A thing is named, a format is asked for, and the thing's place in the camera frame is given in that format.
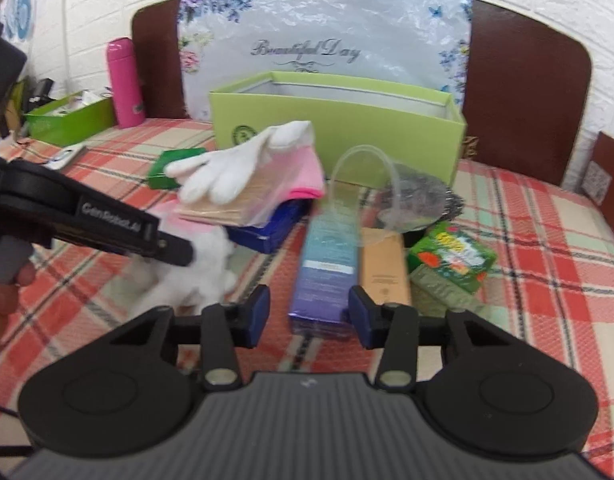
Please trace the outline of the person left hand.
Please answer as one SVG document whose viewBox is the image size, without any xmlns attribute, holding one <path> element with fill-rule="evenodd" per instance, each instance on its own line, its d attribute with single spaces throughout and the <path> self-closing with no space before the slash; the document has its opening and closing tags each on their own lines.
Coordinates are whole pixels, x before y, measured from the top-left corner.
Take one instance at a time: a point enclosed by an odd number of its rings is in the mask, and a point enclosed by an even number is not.
<svg viewBox="0 0 614 480">
<path fill-rule="evenodd" d="M 20 289 L 32 284 L 35 275 L 36 270 L 33 263 L 27 261 L 12 284 L 0 284 L 0 344 L 7 330 L 10 316 L 19 307 Z"/>
</svg>

